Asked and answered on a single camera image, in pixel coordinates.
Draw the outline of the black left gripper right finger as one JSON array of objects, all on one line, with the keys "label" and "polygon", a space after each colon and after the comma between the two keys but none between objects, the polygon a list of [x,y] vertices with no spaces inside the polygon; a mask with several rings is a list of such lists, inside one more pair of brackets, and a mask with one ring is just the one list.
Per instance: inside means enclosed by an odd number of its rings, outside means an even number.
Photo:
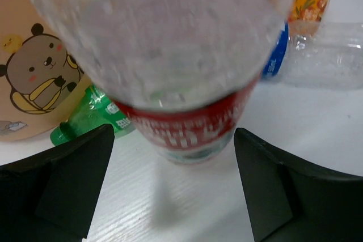
[{"label": "black left gripper right finger", "polygon": [[284,151],[246,129],[234,147],[255,241],[361,241],[362,177]]}]

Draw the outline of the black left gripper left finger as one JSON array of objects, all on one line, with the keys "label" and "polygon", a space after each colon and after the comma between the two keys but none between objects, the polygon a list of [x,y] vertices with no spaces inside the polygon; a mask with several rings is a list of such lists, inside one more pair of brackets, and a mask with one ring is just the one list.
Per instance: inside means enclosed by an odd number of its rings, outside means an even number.
[{"label": "black left gripper left finger", "polygon": [[115,140],[111,125],[1,166],[1,241],[82,241]]}]

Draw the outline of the green plastic soda bottle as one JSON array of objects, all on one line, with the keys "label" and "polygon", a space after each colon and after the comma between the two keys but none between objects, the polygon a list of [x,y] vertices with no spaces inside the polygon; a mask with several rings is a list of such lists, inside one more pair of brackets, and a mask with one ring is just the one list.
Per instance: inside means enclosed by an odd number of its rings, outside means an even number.
[{"label": "green plastic soda bottle", "polygon": [[112,125],[116,138],[134,130],[127,116],[101,89],[92,84],[85,90],[84,97],[68,120],[51,132],[50,140],[58,146],[104,124]]}]

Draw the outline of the clear bottle red label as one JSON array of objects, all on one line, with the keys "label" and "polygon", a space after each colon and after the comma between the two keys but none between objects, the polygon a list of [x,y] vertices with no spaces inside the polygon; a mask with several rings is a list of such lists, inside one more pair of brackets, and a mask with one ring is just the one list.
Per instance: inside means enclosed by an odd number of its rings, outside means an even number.
[{"label": "clear bottle red label", "polygon": [[81,68],[168,160],[231,140],[292,0],[31,0]]}]

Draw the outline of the orange juice bottle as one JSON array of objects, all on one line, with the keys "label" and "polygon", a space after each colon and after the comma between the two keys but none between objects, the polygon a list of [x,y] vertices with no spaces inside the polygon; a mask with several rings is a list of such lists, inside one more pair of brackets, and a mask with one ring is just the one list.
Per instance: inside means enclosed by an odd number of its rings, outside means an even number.
[{"label": "orange juice bottle", "polygon": [[269,0],[277,18],[268,25],[269,33],[277,36],[282,29],[282,20],[286,19],[291,36],[314,35],[330,0]]}]

